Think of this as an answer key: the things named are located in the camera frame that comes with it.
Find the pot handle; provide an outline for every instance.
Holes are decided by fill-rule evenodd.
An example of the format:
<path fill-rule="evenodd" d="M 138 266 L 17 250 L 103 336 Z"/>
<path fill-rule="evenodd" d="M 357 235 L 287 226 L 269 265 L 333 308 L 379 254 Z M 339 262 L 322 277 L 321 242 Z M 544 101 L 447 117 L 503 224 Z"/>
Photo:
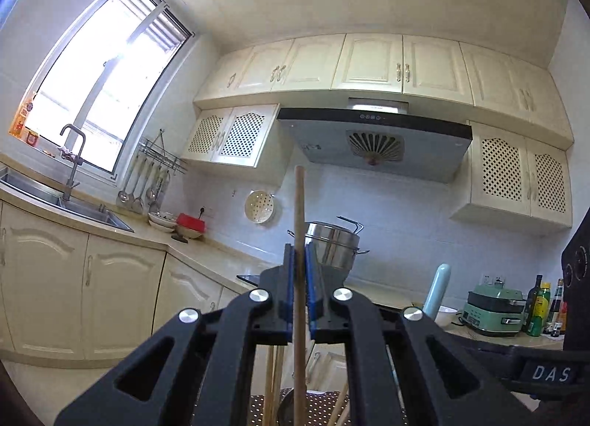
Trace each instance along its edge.
<path fill-rule="evenodd" d="M 354 220 L 345 218 L 345 217 L 337 217 L 338 219 L 342 219 L 344 221 L 348 221 L 349 223 L 352 223 L 356 228 L 355 230 L 352 232 L 352 234 L 356 235 L 357 233 L 360 233 L 362 231 L 362 229 L 365 227 L 364 225 L 361 225 L 359 222 L 356 222 Z"/>

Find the stainless steel pot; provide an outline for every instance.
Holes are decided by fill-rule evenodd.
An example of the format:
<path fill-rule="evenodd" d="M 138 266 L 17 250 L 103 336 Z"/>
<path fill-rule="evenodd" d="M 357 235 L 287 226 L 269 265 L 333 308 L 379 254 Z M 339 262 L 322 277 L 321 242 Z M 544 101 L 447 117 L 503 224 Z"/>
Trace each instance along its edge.
<path fill-rule="evenodd" d="M 355 230 L 350 231 L 342 226 L 320 221 L 306 222 L 308 232 L 305 234 L 305 244 L 315 244 L 318 264 L 348 272 L 352 269 L 356 255 L 364 255 L 369 250 L 359 251 L 358 248 L 360 237 L 357 233 L 364 226 L 348 218 L 337 218 L 354 224 Z M 295 236 L 291 230 L 287 230 L 287 233 Z"/>

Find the countertop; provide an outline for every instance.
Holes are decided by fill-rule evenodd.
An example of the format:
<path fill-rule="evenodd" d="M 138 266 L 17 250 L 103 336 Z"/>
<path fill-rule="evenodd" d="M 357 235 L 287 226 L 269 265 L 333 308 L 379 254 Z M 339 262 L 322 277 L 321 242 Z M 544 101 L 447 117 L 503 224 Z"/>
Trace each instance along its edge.
<path fill-rule="evenodd" d="M 126 224 L 133 228 L 133 233 L 96 223 L 54 208 L 2 183 L 0 183 L 0 200 L 69 228 L 132 245 L 166 251 L 199 273 L 237 293 L 249 291 L 252 289 L 252 285 L 239 280 L 236 275 L 260 274 L 263 270 L 275 266 L 206 238 L 190 239 L 188 243 L 181 243 L 173 240 L 170 233 L 164 233 L 151 227 L 145 219 L 117 214 Z M 411 301 L 403 293 L 384 285 L 370 283 L 358 278 L 347 279 L 345 285 L 351 290 L 364 294 L 378 304 L 397 309 L 412 305 Z M 560 349 L 563 343 L 563 341 L 555 341 L 542 336 L 533 338 L 523 333 L 519 333 L 512 338 L 487 337 L 479 335 L 467 326 L 450 325 L 447 331 L 480 341 L 506 345 L 517 344 L 519 346 Z"/>

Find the faucet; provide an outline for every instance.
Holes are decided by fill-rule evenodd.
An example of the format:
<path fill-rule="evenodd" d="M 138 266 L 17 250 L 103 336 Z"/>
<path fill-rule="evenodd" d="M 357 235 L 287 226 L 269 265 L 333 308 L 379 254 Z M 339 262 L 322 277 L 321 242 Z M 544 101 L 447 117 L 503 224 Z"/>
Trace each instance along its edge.
<path fill-rule="evenodd" d="M 79 165 L 84 163 L 84 160 L 82 159 L 82 150 L 84 149 L 84 145 L 86 143 L 86 135 L 84 134 L 84 132 L 81 129 L 79 129 L 77 126 L 74 126 L 72 123 L 68 123 L 66 126 L 61 128 L 60 136 L 63 136 L 64 132 L 68 128 L 71 129 L 72 131 L 75 131 L 78 135 L 80 135 L 82 137 L 82 146 L 80 147 L 78 154 L 74 157 L 74 160 L 73 160 L 74 165 L 72 166 L 72 173 L 70 174 L 70 178 L 68 179 L 68 181 L 66 183 L 66 189 L 64 189 L 64 194 L 63 194 L 62 198 L 65 201 L 70 201 L 70 194 L 72 194 L 72 190 L 80 184 L 79 181 L 74 182 L 74 176 L 76 175 L 76 170 L 78 169 Z"/>

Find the window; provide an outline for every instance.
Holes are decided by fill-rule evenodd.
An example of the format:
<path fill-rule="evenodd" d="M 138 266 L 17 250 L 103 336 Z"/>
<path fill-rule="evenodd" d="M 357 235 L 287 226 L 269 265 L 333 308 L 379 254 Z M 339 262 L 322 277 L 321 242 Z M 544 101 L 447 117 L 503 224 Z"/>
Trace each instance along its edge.
<path fill-rule="evenodd" d="M 67 42 L 36 87 L 27 127 L 113 173 L 133 122 L 190 33 L 162 0 L 107 0 Z"/>

